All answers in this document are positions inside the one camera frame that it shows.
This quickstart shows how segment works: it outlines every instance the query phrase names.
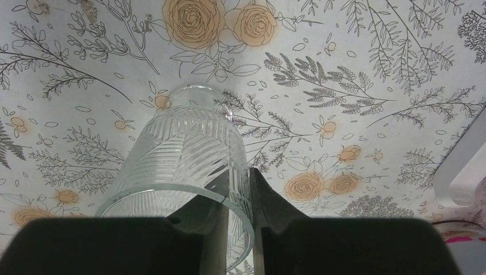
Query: pink object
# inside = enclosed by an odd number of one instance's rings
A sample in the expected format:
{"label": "pink object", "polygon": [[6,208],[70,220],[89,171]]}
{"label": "pink object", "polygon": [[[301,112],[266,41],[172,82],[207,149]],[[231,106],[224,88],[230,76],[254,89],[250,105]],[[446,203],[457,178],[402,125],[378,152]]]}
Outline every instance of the pink object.
{"label": "pink object", "polygon": [[469,237],[454,237],[454,238],[448,239],[447,241],[445,241],[445,243],[468,242],[468,241],[472,241],[472,238],[469,238]]}

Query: clear glass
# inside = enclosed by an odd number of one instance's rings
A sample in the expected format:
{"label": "clear glass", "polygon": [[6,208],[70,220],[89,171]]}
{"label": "clear glass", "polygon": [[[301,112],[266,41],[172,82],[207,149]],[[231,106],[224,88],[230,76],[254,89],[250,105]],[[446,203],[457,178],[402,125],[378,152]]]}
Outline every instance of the clear glass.
{"label": "clear glass", "polygon": [[[253,246],[246,154],[229,108],[216,111],[221,94],[189,85],[169,95],[168,107],[140,133],[100,206],[98,217],[166,217],[196,195],[229,208],[228,270]],[[229,196],[207,186],[227,172]]]}

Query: floral wallpaper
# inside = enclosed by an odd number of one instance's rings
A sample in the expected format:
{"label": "floral wallpaper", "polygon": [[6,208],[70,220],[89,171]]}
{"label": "floral wallpaper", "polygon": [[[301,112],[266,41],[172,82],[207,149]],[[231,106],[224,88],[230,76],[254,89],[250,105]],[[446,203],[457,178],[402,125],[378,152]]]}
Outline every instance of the floral wallpaper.
{"label": "floral wallpaper", "polygon": [[[484,223],[432,175],[486,106],[486,2],[6,0],[0,248],[93,215],[168,91],[221,91],[248,166],[312,217]],[[253,274],[251,257],[229,274]]]}

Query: glass rim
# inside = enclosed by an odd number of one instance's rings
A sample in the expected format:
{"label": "glass rim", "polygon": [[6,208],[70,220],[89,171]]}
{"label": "glass rim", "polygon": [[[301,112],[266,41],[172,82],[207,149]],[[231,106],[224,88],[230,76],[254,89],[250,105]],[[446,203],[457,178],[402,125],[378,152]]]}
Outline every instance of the glass rim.
{"label": "glass rim", "polygon": [[250,251],[254,243],[254,230],[253,230],[252,221],[241,210],[239,206],[237,206],[229,199],[229,197],[225,197],[223,195],[220,195],[216,192],[212,192],[205,188],[200,188],[200,187],[186,185],[186,184],[178,184],[178,183],[152,183],[152,184],[144,184],[141,186],[131,187],[110,196],[102,205],[100,205],[100,207],[98,207],[98,209],[95,212],[95,217],[99,217],[99,218],[104,217],[104,215],[110,210],[111,207],[113,207],[118,202],[130,196],[146,193],[146,192],[154,192],[154,191],[181,191],[181,192],[188,192],[196,195],[205,196],[207,198],[210,198],[216,202],[223,204],[229,210],[234,212],[236,216],[239,217],[246,231],[245,250],[241,253],[239,257],[236,258],[234,263],[226,267],[226,271],[230,271],[233,268],[235,268],[237,265],[242,263],[246,259],[246,257],[250,254]]}

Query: orange rose illustration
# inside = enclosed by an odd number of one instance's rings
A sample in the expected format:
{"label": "orange rose illustration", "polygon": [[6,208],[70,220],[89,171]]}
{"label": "orange rose illustration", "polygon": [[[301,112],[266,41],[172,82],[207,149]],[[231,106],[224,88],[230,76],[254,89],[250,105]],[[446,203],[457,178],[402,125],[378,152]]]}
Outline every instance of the orange rose illustration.
{"label": "orange rose illustration", "polygon": [[24,227],[27,223],[41,218],[52,218],[53,214],[42,210],[34,209],[23,209],[16,213],[15,222],[20,226]]}
{"label": "orange rose illustration", "polygon": [[351,175],[339,176],[335,179],[331,179],[325,182],[324,187],[331,193],[346,194],[354,190],[358,180]]}
{"label": "orange rose illustration", "polygon": [[310,201],[324,189],[324,179],[318,174],[294,176],[285,185],[287,197],[293,201]]}
{"label": "orange rose illustration", "polygon": [[79,195],[71,190],[57,191],[56,199],[62,204],[77,203],[79,201]]}
{"label": "orange rose illustration", "polygon": [[265,6],[248,5],[226,13],[225,21],[235,36],[249,46],[267,44],[275,32],[277,21]]}
{"label": "orange rose illustration", "polygon": [[343,149],[341,154],[339,154],[339,160],[341,162],[349,162],[351,160],[355,160],[359,156],[360,152],[361,148],[358,145],[351,145]]}
{"label": "orange rose illustration", "polygon": [[162,12],[172,43],[181,49],[206,49],[225,26],[221,0],[167,0]]}

